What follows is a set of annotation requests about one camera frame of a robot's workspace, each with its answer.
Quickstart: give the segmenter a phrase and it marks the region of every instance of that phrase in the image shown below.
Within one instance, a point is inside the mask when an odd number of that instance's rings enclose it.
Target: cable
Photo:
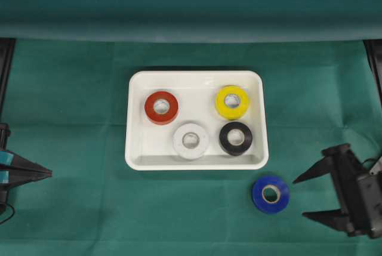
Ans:
[[[1,225],[1,224],[6,223],[9,219],[11,219],[13,217],[13,215],[15,213],[15,209],[14,209],[14,207],[12,205],[10,205],[9,203],[6,203],[6,202],[0,202],[0,204],[4,204],[5,206],[8,206],[8,207],[10,207],[12,209],[12,214],[8,218],[0,221],[0,225]]]

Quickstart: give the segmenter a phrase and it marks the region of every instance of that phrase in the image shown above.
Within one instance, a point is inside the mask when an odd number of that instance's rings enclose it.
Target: blue tape roll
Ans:
[[[266,188],[277,188],[278,199],[272,203],[265,200],[263,190]],[[259,178],[252,188],[252,200],[256,207],[266,214],[275,214],[287,207],[289,202],[289,188],[281,178],[266,176]]]

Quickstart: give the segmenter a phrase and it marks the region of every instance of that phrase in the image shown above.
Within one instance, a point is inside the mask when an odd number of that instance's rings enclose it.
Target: green tablecloth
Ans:
[[[130,169],[127,84],[146,69],[248,69],[263,79],[270,159],[259,171]],[[300,216],[338,208],[328,176],[292,186],[320,150],[381,153],[382,115],[361,42],[133,44],[19,40],[2,120],[8,148],[54,171],[11,193],[3,255],[380,255]],[[272,173],[291,200],[265,215],[249,190]]]
[[[380,0],[0,0],[0,36],[145,42],[382,37]]]

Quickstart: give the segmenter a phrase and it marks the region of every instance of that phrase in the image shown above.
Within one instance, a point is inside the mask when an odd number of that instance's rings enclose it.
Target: white tray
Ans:
[[[252,131],[252,146],[241,156],[229,156],[219,145],[220,129],[229,121],[215,109],[221,87],[237,85],[249,96],[246,114],[236,120]],[[155,125],[144,112],[144,102],[155,91],[172,93],[178,100],[178,116],[167,125]],[[175,130],[188,122],[203,126],[210,145],[200,159],[189,161],[172,146]],[[252,71],[141,71],[131,77],[128,90],[126,163],[133,169],[259,169],[268,161],[263,85]]]

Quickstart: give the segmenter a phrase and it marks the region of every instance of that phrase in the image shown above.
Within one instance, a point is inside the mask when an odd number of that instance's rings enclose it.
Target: tape roll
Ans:
[[[154,124],[166,125],[178,115],[178,101],[171,93],[158,91],[148,96],[144,111]]]
[[[248,106],[248,95],[238,86],[225,86],[216,95],[216,110],[228,120],[241,118],[248,110]]]
[[[273,189],[276,192],[276,199],[274,201],[266,199],[266,189]],[[252,200],[260,211],[266,214],[275,214],[287,207],[289,202],[289,188],[279,177],[261,177],[253,185]]]
[[[251,130],[240,122],[225,124],[219,133],[221,148],[232,156],[239,156],[245,153],[252,144]]]
[[[172,141],[175,151],[182,158],[198,159],[207,150],[210,138],[203,127],[188,123],[175,131]]]

